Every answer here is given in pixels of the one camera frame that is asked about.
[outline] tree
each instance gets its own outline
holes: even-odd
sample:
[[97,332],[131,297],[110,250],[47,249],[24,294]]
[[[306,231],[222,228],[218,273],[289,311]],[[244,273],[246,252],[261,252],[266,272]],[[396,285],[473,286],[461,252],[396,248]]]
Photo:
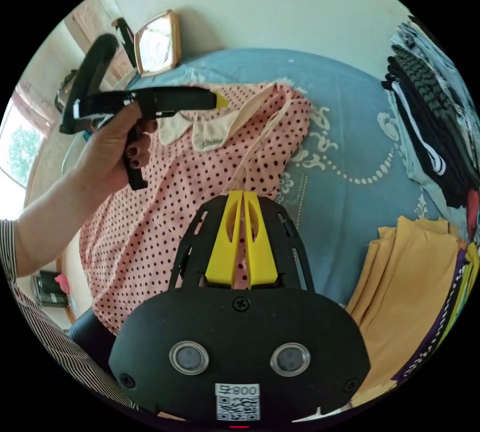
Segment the tree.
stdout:
[[38,150],[39,136],[34,129],[18,127],[11,135],[8,158],[12,177],[26,186]]

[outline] blue bedsheet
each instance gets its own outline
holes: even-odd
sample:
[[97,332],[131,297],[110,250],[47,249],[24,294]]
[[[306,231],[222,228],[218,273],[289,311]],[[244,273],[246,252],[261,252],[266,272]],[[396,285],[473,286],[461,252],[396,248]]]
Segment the blue bedsheet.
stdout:
[[398,127],[378,79],[314,54],[230,49],[136,78],[129,88],[265,81],[285,82],[312,101],[309,135],[284,171],[277,201],[305,243],[315,290],[347,304],[378,227],[395,226],[401,215],[440,215],[407,178]]

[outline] screw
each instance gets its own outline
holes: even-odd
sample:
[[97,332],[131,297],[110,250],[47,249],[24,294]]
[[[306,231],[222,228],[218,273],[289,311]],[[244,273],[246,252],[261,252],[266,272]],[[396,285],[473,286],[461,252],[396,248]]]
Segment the screw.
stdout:
[[233,301],[233,308],[237,312],[244,312],[250,307],[250,302],[246,297],[237,297]]
[[350,379],[343,386],[343,390],[347,394],[350,394],[351,392],[353,392],[358,387],[358,385],[359,385],[359,382],[358,382],[357,379]]
[[135,387],[135,381],[128,374],[120,374],[120,383],[127,389]]

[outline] black striped clothing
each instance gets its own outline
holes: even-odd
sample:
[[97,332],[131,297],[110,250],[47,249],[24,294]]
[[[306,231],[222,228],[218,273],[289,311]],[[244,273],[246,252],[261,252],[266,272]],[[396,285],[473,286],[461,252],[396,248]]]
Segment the black striped clothing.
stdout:
[[14,222],[0,220],[0,269],[6,275],[10,289],[30,328],[50,355],[78,382],[123,406],[138,410],[118,384],[79,347],[71,341],[32,300],[16,285]]

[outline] purple fabric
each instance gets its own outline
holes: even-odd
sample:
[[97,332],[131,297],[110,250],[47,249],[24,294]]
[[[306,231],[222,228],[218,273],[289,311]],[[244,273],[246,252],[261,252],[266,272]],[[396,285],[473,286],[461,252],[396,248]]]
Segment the purple fabric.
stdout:
[[435,339],[436,335],[441,331],[441,329],[446,325],[448,322],[447,318],[450,317],[452,313],[452,309],[455,306],[455,300],[451,300],[452,292],[457,288],[457,283],[459,279],[462,277],[461,271],[462,267],[467,263],[465,259],[466,251],[460,249],[457,258],[456,258],[456,265],[455,271],[453,274],[452,285],[450,286],[450,290],[447,295],[447,299],[443,304],[441,311],[436,318],[435,322],[433,323],[432,327],[430,328],[428,334],[425,336],[423,341],[421,342],[418,349],[412,355],[412,357],[408,360],[408,362],[392,377],[394,381],[401,381],[404,378],[405,373],[412,367],[412,365],[422,357],[429,350],[429,346],[432,341]]

